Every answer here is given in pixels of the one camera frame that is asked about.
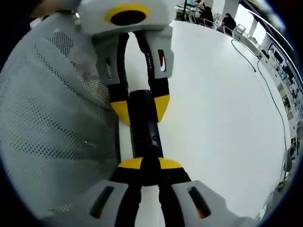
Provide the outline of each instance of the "black cable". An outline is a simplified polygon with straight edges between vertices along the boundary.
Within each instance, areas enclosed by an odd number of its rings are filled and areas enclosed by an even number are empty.
[[[251,64],[251,62],[235,47],[235,45],[232,43],[233,41],[236,41],[236,42],[239,42],[238,40],[235,40],[235,39],[232,39],[231,40],[231,44],[233,45],[233,47],[243,56],[243,58],[245,58],[246,59],[246,61],[252,66],[252,68],[254,69],[254,72],[257,72],[256,71],[256,69],[255,69],[255,67]],[[281,112],[280,112],[280,110],[279,110],[279,108],[278,108],[278,106],[276,105],[276,102],[275,102],[275,99],[274,99],[274,97],[273,97],[273,94],[271,93],[271,90],[270,90],[270,88],[269,88],[269,85],[268,85],[268,83],[267,83],[267,80],[265,79],[265,77],[263,76],[263,74],[261,73],[261,70],[260,70],[260,68],[259,68],[259,62],[261,61],[261,59],[259,59],[258,60],[258,62],[257,62],[257,68],[258,68],[258,70],[259,70],[259,73],[261,74],[261,76],[262,76],[262,78],[264,79],[264,81],[265,81],[265,83],[266,83],[266,85],[267,85],[267,87],[268,87],[268,90],[269,90],[269,93],[270,93],[270,96],[271,96],[271,98],[272,98],[272,100],[274,101],[274,104],[275,104],[275,107],[276,107],[276,109],[278,110],[278,112],[279,112],[279,114],[280,114],[280,116],[281,116],[281,119],[282,119],[282,123],[283,123],[283,130],[284,130],[284,145],[285,145],[285,151],[287,151],[287,144],[286,144],[286,131],[285,131],[285,124],[284,124],[284,120],[283,120],[283,117],[282,117],[282,114],[281,114]]]
[[[237,42],[239,42],[238,40],[235,40],[235,39],[232,39],[231,40],[231,44],[233,45],[233,47],[237,50],[237,52],[239,52],[239,54],[241,54],[242,55],[242,57],[243,58],[245,58],[245,60],[252,66],[252,68],[254,69],[254,71],[255,72],[257,72],[256,71],[256,69],[255,69],[255,67],[250,63],[250,61],[235,47],[235,45],[233,44],[233,41],[237,41]]]

